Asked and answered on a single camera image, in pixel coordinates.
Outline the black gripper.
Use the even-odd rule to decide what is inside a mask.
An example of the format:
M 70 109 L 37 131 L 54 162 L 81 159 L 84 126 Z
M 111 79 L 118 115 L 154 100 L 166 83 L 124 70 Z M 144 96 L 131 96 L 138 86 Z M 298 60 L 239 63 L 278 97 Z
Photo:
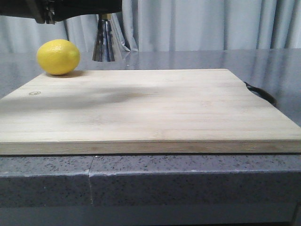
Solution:
M 1 16 L 31 18 L 39 24 L 121 10 L 122 0 L 0 0 Z

